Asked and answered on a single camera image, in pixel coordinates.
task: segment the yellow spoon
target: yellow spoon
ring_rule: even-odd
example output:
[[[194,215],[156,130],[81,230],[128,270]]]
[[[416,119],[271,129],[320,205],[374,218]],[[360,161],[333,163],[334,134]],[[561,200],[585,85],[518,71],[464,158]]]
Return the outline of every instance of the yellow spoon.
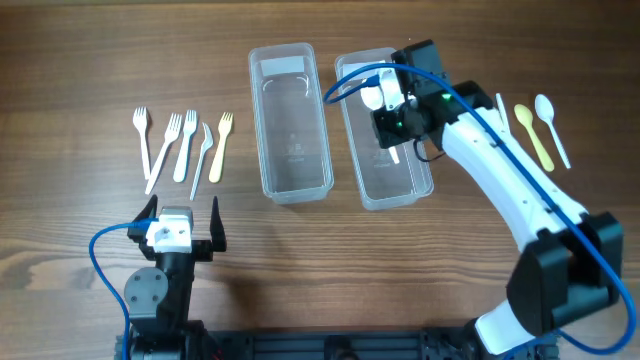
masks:
[[[544,168],[547,172],[551,172],[554,169],[553,161],[551,161],[551,157],[549,157],[549,153],[544,149],[540,139],[536,135],[536,132],[533,131],[533,114],[531,110],[524,105],[516,105],[513,108],[513,111],[516,113],[516,119],[518,122],[527,129],[529,133],[529,137],[531,138],[531,142],[533,143],[533,147],[536,149],[536,153],[538,154],[538,158],[540,158],[540,163],[542,164],[542,168]]]

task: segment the plastic spoon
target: plastic spoon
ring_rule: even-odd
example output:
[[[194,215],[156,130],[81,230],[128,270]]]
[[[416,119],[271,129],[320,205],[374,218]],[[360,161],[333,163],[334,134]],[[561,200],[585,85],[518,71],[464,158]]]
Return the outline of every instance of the plastic spoon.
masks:
[[[556,143],[556,147],[558,148],[560,157],[564,162],[564,166],[566,166],[567,169],[571,169],[571,164],[569,163],[567,153],[564,151],[564,146],[562,146],[560,138],[558,137],[558,133],[556,132],[556,128],[553,126],[553,105],[551,105],[551,101],[549,101],[549,99],[542,94],[536,96],[536,114],[538,114],[540,120],[546,122],[547,125],[549,125],[549,130],[551,130],[551,135],[553,135],[553,141],[555,141]]]
[[[549,157],[549,153],[544,149],[540,139],[538,139],[538,135],[533,130],[533,114],[531,110],[524,105],[516,105],[513,108],[513,111],[516,113],[516,119],[518,122],[527,129],[529,133],[529,137],[531,138],[531,142],[533,143],[533,147],[536,149],[536,153],[538,154],[538,158],[540,158],[540,163],[542,164],[542,168],[544,168],[547,172],[551,172],[554,169],[553,161],[551,161],[551,157]]]

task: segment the clear plastic container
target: clear plastic container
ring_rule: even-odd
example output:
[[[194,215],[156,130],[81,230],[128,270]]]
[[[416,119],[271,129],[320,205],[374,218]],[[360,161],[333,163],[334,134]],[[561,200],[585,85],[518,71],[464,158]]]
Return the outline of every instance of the clear plastic container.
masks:
[[[333,171],[313,48],[253,49],[249,72],[265,195],[277,204],[324,199]]]
[[[370,63],[391,62],[394,51],[392,48],[383,48],[342,55],[336,59],[336,76],[341,79]],[[371,71],[359,75],[342,86],[340,93],[374,74]],[[340,104],[362,205],[367,210],[409,205],[431,194],[431,171],[426,163],[416,158],[411,142],[381,149],[373,131],[371,109],[363,102],[360,92],[347,97]],[[424,147],[419,146],[418,149],[420,155],[426,158]]]

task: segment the wood grain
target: wood grain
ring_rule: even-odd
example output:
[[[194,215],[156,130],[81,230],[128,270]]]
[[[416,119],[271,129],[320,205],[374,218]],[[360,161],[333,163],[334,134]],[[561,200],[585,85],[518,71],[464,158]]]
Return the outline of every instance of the wood grain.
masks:
[[[325,108],[328,198],[282,207],[263,195],[247,56],[281,43],[314,47],[324,90],[341,54],[432,38],[454,82],[499,91],[509,109],[547,94],[573,165],[550,176],[593,213],[621,221],[624,280],[640,296],[639,12],[634,2],[532,0],[0,9],[0,358],[111,358],[121,313],[87,244],[148,199],[131,123],[141,105],[154,122],[152,161],[171,112],[196,109],[213,128],[222,112],[235,114],[220,184],[203,178],[189,202],[193,167],[184,183],[171,179],[176,145],[155,187],[161,205],[192,206],[201,237],[211,198],[220,198],[229,251],[198,265],[192,298],[191,317],[209,329],[461,325],[504,299],[517,249],[473,180],[443,158],[432,165],[431,196],[367,212],[338,107]],[[546,125],[535,127],[562,164]],[[199,131],[194,144],[203,138]],[[203,172],[212,160],[210,152]],[[97,252],[120,290],[150,265],[122,233],[101,239]],[[625,316],[616,306],[571,331],[606,345]],[[616,356],[640,357],[640,342]]]

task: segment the utensil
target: utensil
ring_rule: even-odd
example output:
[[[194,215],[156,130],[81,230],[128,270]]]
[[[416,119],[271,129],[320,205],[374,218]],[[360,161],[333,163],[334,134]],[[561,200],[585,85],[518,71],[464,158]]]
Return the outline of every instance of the utensil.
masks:
[[[149,146],[147,145],[147,124],[149,123],[149,113],[147,108],[141,106],[133,112],[133,126],[140,133],[140,154],[142,154],[142,171],[145,180],[149,179]]]
[[[151,176],[149,177],[149,182],[147,182],[147,189],[144,191],[145,194],[149,195],[151,193],[151,189],[153,189],[153,186],[156,184],[158,175],[160,174],[160,169],[162,168],[162,163],[164,163],[164,158],[167,155],[167,149],[169,149],[169,145],[176,141],[180,136],[181,125],[182,115],[175,113],[171,114],[169,125],[167,126],[167,130],[164,132],[164,144],[162,144],[158,158],[156,159],[155,164],[153,164],[153,170],[151,170]]]
[[[216,150],[216,156],[213,158],[213,164],[211,165],[211,172],[209,173],[209,181],[217,183],[222,176],[222,163],[224,162],[224,147],[227,143],[227,136],[231,132],[233,125],[233,113],[224,113],[220,119],[218,125],[218,132],[220,133],[220,142],[218,142],[218,150]]]
[[[551,101],[546,96],[539,94],[536,96],[536,114],[540,120],[544,121],[549,125],[549,130],[551,130],[551,135],[553,135],[553,141],[556,143],[556,147],[558,148],[558,152],[560,153],[560,157],[564,162],[564,166],[567,169],[571,169],[571,164],[569,163],[569,158],[567,157],[567,153],[564,151],[564,146],[560,142],[560,138],[558,137],[558,133],[556,132],[556,128],[553,126],[553,105],[551,105]]]
[[[200,146],[200,159],[198,159],[196,176],[193,178],[193,187],[191,188],[191,196],[189,197],[189,200],[191,201],[196,197],[196,189],[198,188],[198,181],[200,180],[200,171],[202,170],[204,154],[213,146],[213,135],[211,135],[209,125],[202,123],[202,127],[204,128],[204,142],[202,143],[202,146]]]
[[[500,94],[496,94],[496,103],[498,104],[498,111],[500,112],[500,117],[502,118],[502,125],[504,125],[504,129],[507,133],[511,133],[511,128],[509,127],[509,119],[507,118],[507,110],[504,108],[504,103],[502,102],[502,96]]]
[[[187,110],[187,116],[182,128],[182,145],[178,154],[176,168],[173,171],[173,181],[183,182],[187,177],[187,165],[189,163],[189,150],[191,149],[191,137],[198,129],[198,113],[195,110]]]
[[[533,114],[531,110],[524,105],[516,105],[513,108],[513,111],[516,113],[516,119],[527,129],[529,133],[529,137],[531,138],[531,142],[533,143],[533,147],[536,149],[536,153],[538,154],[538,158],[540,158],[540,163],[542,163],[542,167],[547,171],[551,172],[554,169],[553,161],[551,161],[551,157],[549,157],[549,153],[544,149],[540,139],[536,135],[536,132],[533,130]]]

